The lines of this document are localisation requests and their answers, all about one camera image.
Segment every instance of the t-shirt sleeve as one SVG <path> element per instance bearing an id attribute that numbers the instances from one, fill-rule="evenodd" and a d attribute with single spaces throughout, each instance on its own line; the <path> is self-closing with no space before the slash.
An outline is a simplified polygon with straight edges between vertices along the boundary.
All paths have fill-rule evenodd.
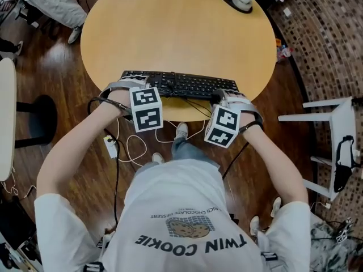
<path id="1" fill-rule="evenodd" d="M 310 207 L 290 202 L 276 214 L 266 232 L 270 252 L 276 253 L 289 272 L 307 272 L 310 267 Z"/>
<path id="2" fill-rule="evenodd" d="M 85 264 L 98 260 L 100 250 L 68 200 L 45 194 L 34 205 L 44 271 L 82 271 Z"/>

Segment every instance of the white cube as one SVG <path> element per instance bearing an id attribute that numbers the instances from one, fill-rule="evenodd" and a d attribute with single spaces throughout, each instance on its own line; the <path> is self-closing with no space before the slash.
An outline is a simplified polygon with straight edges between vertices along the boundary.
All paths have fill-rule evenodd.
<path id="1" fill-rule="evenodd" d="M 228 148 L 239 133 L 240 112 L 217 105 L 205 129 L 204 141 Z"/>
<path id="2" fill-rule="evenodd" d="M 136 132 L 163 127 L 163 105 L 157 88 L 130 88 L 130 100 Z"/>

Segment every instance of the gray pants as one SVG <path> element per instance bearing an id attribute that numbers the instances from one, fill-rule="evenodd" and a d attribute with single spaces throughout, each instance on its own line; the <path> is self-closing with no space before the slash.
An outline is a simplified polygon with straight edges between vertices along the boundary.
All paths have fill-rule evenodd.
<path id="1" fill-rule="evenodd" d="M 77 0 L 28 0 L 27 2 L 44 15 L 69 28 L 82 26 L 86 21 L 87 13 Z"/>
<path id="2" fill-rule="evenodd" d="M 196 159 L 208 162 L 217 168 L 219 168 L 219 164 L 214 162 L 212 159 L 209 159 L 203 151 L 194 145 L 188 143 L 184 138 L 178 138 L 174 141 L 171 147 L 171 155 L 173 160 L 181 160 L 181 159 Z M 158 165 L 157 162 L 149 162 L 146 163 L 143 167 L 139 168 L 135 173 L 135 176 L 139 173 L 147 170 L 150 167 Z"/>

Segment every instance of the blue jeans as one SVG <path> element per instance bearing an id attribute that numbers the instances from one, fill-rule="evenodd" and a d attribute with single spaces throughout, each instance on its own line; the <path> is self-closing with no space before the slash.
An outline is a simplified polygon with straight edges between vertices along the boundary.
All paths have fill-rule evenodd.
<path id="1" fill-rule="evenodd" d="M 185 138 L 177 138 L 172 144 L 171 147 L 171 155 L 173 160 L 182 160 L 182 159 L 196 159 L 204 162 L 208 162 L 217 168 L 219 168 L 219 164 L 214 162 L 212 159 L 209 159 L 203 151 L 194 145 L 188 143 Z M 158 165 L 157 162 L 148 162 L 143 167 L 139 168 L 135 173 L 135 176 L 139 173 L 145 171 L 146 169 Z"/>

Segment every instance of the black table base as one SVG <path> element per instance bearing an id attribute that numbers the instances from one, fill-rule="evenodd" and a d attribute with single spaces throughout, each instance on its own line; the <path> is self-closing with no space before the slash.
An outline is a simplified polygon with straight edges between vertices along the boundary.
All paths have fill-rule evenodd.
<path id="1" fill-rule="evenodd" d="M 51 97 L 41 95 L 32 104 L 16 102 L 16 111 L 29 113 L 32 138 L 15 140 L 15 148 L 51 143 L 57 130 L 57 108 Z"/>

